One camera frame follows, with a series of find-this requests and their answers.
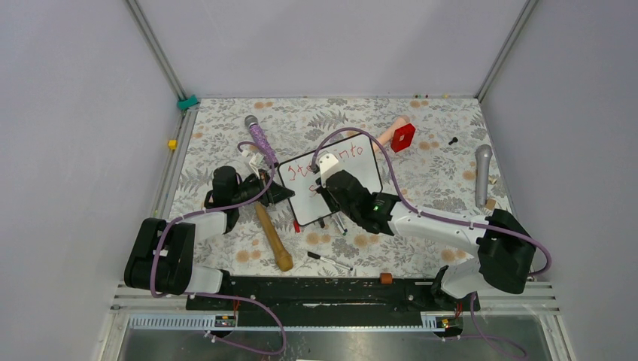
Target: marker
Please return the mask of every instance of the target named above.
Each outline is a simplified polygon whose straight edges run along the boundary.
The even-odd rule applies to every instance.
[[[333,220],[335,221],[335,223],[337,223],[337,228],[343,235],[348,233],[348,229],[345,228],[345,223],[343,223],[343,218],[341,218],[341,214],[339,213],[333,214]]]
[[[337,262],[335,260],[319,256],[318,254],[312,253],[311,251],[308,251],[308,257],[314,258],[314,259],[319,259],[320,261],[332,263],[333,265],[337,265],[337,266],[345,268],[345,269],[347,269],[349,271],[353,271],[354,270],[354,267],[350,267],[349,265],[344,265],[343,263]]]

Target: gray floor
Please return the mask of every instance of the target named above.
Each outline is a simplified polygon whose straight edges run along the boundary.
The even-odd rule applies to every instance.
[[[551,359],[545,336],[534,317],[489,317],[479,326],[490,335],[508,337],[523,345],[529,359]],[[476,334],[465,317],[464,335]],[[260,356],[225,344],[212,344],[201,332],[129,330],[119,361],[175,360],[506,360],[483,340],[433,341],[432,333],[417,332],[287,332],[288,346],[279,356]],[[229,340],[274,350],[278,332],[234,332]],[[506,350],[510,348],[500,344]]]

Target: red handwriting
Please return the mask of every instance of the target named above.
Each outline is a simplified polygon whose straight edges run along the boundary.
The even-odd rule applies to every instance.
[[[333,150],[333,154],[336,154],[336,156],[338,158],[340,158],[340,160],[343,159],[350,159],[350,158],[356,158],[357,156],[360,156],[363,154],[363,148],[362,147],[358,147],[356,145],[354,145],[354,143],[350,143],[351,147],[350,150],[342,150],[341,152],[339,152],[338,149],[334,149]],[[300,174],[303,178],[307,177],[308,174],[312,174],[312,170],[310,167],[310,164],[308,164],[305,168],[303,168],[301,165],[296,164],[296,168],[293,168],[293,166],[289,165],[287,171],[289,173],[292,173],[290,176],[292,177],[291,179],[289,179],[289,181],[294,181],[297,177],[298,174]],[[317,192],[314,190],[316,188],[315,185],[310,186],[310,188],[308,188],[311,192],[313,192],[314,194],[312,196],[315,196],[317,194]]]

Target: rolling pin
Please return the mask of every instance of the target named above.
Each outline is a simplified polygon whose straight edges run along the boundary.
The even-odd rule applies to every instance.
[[[377,140],[382,145],[385,145],[394,136],[394,131],[396,131],[398,128],[401,128],[402,126],[406,125],[407,123],[409,123],[409,121],[410,121],[410,118],[407,115],[402,115],[402,116],[398,117],[394,121],[394,124],[390,126],[390,128],[388,128],[385,132],[383,132],[383,134],[381,134],[381,135],[379,135],[377,137]],[[376,143],[374,143],[372,145],[372,149],[375,152],[378,150],[378,147],[377,147]]]
[[[264,208],[261,203],[255,202],[255,211],[257,212],[257,218],[260,220],[263,231],[266,233],[266,238],[268,239],[268,243],[270,243],[272,252],[275,254],[275,263],[277,263],[280,270],[284,272],[289,271],[293,267],[293,257],[281,243],[281,239],[279,239],[279,235],[270,221],[270,216],[266,212],[266,208]]]

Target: floral tablecloth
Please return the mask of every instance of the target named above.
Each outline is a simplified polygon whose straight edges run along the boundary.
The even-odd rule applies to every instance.
[[[239,174],[249,174],[235,147],[240,141],[252,140],[244,125],[249,114],[259,119],[280,162],[315,149],[335,129],[355,126],[380,135],[398,116],[408,115],[417,129],[411,147],[399,153],[389,150],[401,193],[414,204],[431,208],[462,214],[489,212],[474,205],[474,151],[480,144],[490,144],[475,99],[203,99],[171,218],[202,209],[217,167],[231,165]],[[448,145],[453,137],[458,142]],[[384,191],[395,193],[382,158],[377,154]],[[498,208],[509,209],[494,158],[490,175],[496,183],[488,187],[488,197],[497,201]],[[346,236],[332,220],[327,220],[325,229],[315,223],[295,233],[288,202],[270,207],[269,214],[293,256],[292,270],[277,268],[252,206],[240,210],[239,221],[229,234],[196,244],[195,261],[234,275],[378,277],[390,272],[394,277],[420,278],[432,277],[441,266],[468,257],[461,250],[427,239],[371,235],[346,217]],[[354,271],[311,259],[308,250],[352,265]]]

